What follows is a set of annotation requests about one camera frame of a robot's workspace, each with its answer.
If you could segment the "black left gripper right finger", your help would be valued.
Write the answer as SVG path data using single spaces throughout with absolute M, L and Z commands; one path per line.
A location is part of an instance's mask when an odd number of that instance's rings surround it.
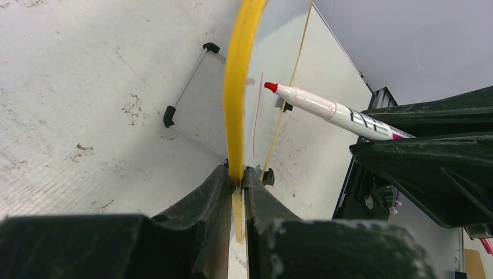
M 376 232 L 355 222 L 302 220 L 244 171 L 249 278 L 385 278 Z

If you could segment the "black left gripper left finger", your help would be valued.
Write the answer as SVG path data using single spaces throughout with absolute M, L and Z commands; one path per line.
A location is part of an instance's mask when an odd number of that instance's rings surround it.
M 218 165 L 204 182 L 153 216 L 165 278 L 227 278 L 231 231 L 228 168 Z

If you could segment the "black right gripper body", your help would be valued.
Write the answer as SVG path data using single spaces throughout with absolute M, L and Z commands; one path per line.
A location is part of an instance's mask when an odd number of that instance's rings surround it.
M 491 87 L 366 114 L 411 138 L 351 145 L 357 163 L 441 227 L 492 223 Z

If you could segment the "white marker pen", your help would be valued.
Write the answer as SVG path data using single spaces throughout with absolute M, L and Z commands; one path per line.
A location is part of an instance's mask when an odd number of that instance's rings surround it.
M 414 137 L 357 110 L 329 101 L 300 88 L 270 82 L 264 83 L 264 87 L 283 98 L 290 105 L 367 140 L 386 141 Z

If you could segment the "yellow-framed whiteboard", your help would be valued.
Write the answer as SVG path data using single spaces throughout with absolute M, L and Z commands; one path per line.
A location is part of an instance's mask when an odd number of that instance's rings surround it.
M 290 85 L 305 40 L 312 1 L 242 1 L 227 49 L 223 114 L 233 186 L 235 238 L 244 233 L 244 170 L 271 179 L 270 154 L 285 102 L 266 82 Z

